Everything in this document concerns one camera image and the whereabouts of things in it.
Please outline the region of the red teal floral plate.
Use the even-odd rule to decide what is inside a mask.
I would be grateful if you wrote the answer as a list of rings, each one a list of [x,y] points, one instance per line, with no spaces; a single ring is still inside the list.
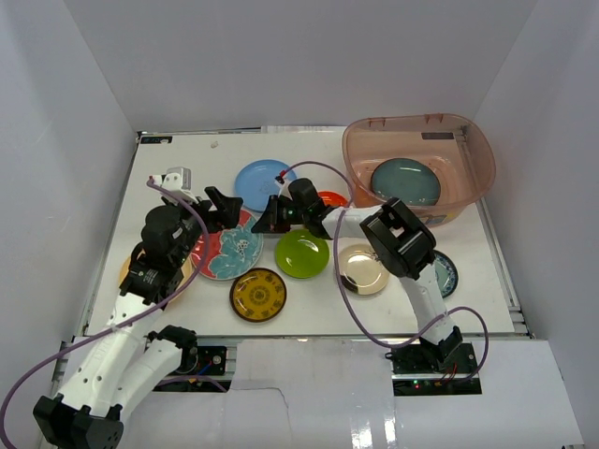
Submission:
[[[255,223],[253,214],[241,210],[240,221],[235,228],[210,234],[206,262],[202,261],[205,241],[204,237],[200,237],[190,254],[193,265],[201,266],[200,274],[214,281],[229,281],[253,268],[264,244],[263,236],[252,232]]]

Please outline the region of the dark teal glazed plate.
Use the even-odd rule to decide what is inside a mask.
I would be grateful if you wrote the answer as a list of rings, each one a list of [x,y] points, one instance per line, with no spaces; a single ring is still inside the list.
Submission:
[[[441,183],[424,164],[408,158],[393,158],[373,171],[371,190],[382,198],[397,197],[406,205],[434,206],[441,196]]]

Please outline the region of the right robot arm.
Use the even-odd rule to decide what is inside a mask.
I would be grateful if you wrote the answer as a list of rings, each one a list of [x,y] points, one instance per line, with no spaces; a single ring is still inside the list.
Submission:
[[[290,182],[285,195],[271,196],[254,234],[286,234],[293,225],[303,225],[313,236],[333,245],[333,266],[343,302],[361,333],[375,344],[399,350],[417,340],[424,365],[442,373],[457,360],[462,335],[446,308],[436,280],[436,239],[416,215],[398,198],[381,206],[355,208],[325,204],[313,183],[301,178]],[[365,238],[377,260],[399,279],[416,316],[417,333],[404,343],[377,339],[359,321],[343,286],[338,245],[341,238]]]

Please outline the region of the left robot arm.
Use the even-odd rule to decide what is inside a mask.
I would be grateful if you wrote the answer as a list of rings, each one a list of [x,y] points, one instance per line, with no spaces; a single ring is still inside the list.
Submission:
[[[168,325],[155,332],[153,325],[191,283],[183,265],[197,240],[236,227],[242,200],[213,186],[205,200],[159,191],[163,203],[146,215],[105,330],[57,394],[33,409],[45,440],[59,448],[116,447],[140,401],[171,372],[197,364],[194,331]]]

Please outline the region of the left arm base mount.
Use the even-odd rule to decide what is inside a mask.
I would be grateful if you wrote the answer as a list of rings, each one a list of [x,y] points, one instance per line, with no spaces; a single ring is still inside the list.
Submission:
[[[196,346],[182,356],[178,368],[166,375],[153,389],[171,393],[226,393],[230,381],[226,374],[226,346]]]

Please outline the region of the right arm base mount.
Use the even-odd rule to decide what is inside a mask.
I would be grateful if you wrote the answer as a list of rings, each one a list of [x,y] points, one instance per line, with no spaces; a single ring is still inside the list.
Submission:
[[[385,354],[391,364],[393,393],[400,397],[477,396],[482,394],[474,347],[462,343],[444,363],[419,344]]]

